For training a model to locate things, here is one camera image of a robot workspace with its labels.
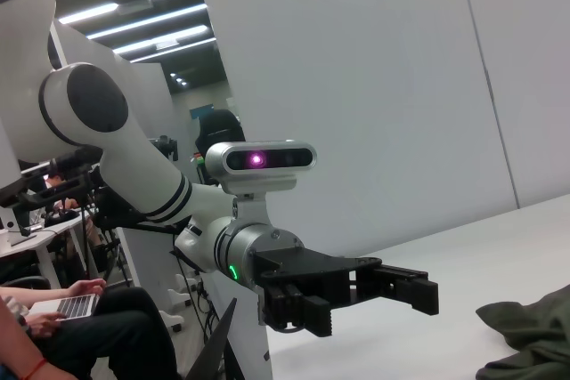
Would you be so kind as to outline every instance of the fluorescent light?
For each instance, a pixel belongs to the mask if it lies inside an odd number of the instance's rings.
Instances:
[[[203,9],[208,8],[205,4],[197,4],[196,6],[191,6],[190,8],[181,9],[179,11],[165,13],[164,15],[159,15],[157,17],[152,17],[147,20],[132,22],[130,24],[126,24],[125,26],[109,28],[108,30],[100,31],[99,33],[93,33],[92,35],[87,35],[88,39],[97,39],[99,37],[114,35],[115,33],[119,33],[121,31],[127,31],[132,28],[138,28],[142,26],[148,26],[149,24],[153,24],[155,22],[160,22],[164,20],[172,20],[176,17],[181,17],[183,15],[187,15],[189,13],[193,13],[196,11],[201,11]]]
[[[181,51],[182,49],[193,48],[194,46],[198,46],[200,44],[209,44],[210,42],[214,42],[215,40],[216,40],[215,37],[212,37],[211,39],[200,40],[199,42],[196,42],[195,44],[186,44],[184,46],[179,46],[179,47],[174,48],[174,49],[169,49],[168,51],[162,51],[161,53],[154,53],[152,55],[147,55],[146,57],[136,58],[134,60],[131,60],[131,62],[139,62],[139,61],[150,60],[151,58],[159,57],[160,55],[166,55],[168,53],[175,53],[175,52]]]
[[[178,45],[178,41],[177,40],[168,40],[166,42],[161,42],[159,44],[157,44],[157,51],[160,49],[167,49],[167,48],[172,48],[173,46]]]
[[[160,44],[170,40],[182,39],[184,37],[195,36],[200,33],[204,33],[208,30],[206,26],[197,26],[192,28],[187,28],[186,30],[177,31],[175,33],[170,33],[168,35],[154,37],[153,39],[142,40],[135,44],[128,44],[126,46],[121,46],[119,48],[113,49],[114,53],[130,53],[131,51],[136,51],[137,49],[143,49],[147,46],[152,46],[154,44]]]
[[[71,22],[77,22],[81,20],[86,20],[88,18],[96,17],[98,15],[103,15],[104,13],[113,12],[118,8],[118,4],[102,4],[91,9],[87,9],[82,12],[72,13],[66,17],[60,18],[61,24],[70,24]]]

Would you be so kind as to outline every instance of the jeans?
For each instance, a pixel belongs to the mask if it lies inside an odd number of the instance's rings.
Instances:
[[[93,316],[63,321],[51,338],[34,343],[78,380],[88,380],[97,358],[105,357],[118,380],[180,378],[168,330],[142,288],[105,291]]]
[[[8,368],[3,365],[0,365],[0,380],[18,380]]]

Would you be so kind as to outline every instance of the laptop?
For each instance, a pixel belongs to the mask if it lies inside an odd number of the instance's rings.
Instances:
[[[81,295],[80,297],[58,298],[46,302],[35,303],[29,310],[30,315],[60,312],[65,319],[86,318],[93,315],[99,297],[95,294]]]

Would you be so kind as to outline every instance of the olive green cloth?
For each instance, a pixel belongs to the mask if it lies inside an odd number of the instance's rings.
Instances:
[[[493,303],[476,313],[519,351],[488,363],[476,380],[570,379],[570,286],[528,306]]]

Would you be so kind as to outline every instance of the white table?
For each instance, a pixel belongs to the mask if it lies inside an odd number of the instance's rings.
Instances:
[[[440,314],[377,299],[333,312],[333,336],[267,329],[274,380],[462,380],[514,353],[475,310],[528,304],[570,283],[570,196],[372,254],[428,271]]]
[[[36,231],[33,233],[33,235],[36,235],[34,238],[20,242],[18,245],[15,245],[13,247],[8,244],[7,234],[4,233],[3,235],[0,235],[0,258],[29,250],[36,251],[37,259],[39,261],[39,270],[42,273],[42,276],[49,280],[50,285],[53,289],[61,288],[60,281],[58,280],[57,274],[55,273],[55,269],[53,267],[52,258],[47,251],[47,246],[50,244],[50,242],[52,242],[52,239],[56,235],[69,230],[73,244],[77,250],[77,253],[79,254],[84,269],[86,268],[86,262],[84,258],[84,254],[86,253],[87,256],[90,257],[89,271],[91,273],[91,277],[96,278],[97,269],[95,267],[93,256],[91,255],[89,248],[87,248],[86,251],[84,250],[83,239],[77,238],[77,227],[79,229],[81,228],[81,216],[74,218],[73,220],[69,220],[68,222],[62,222],[60,224],[46,227],[45,230]],[[83,237],[81,230],[79,231],[79,237]]]

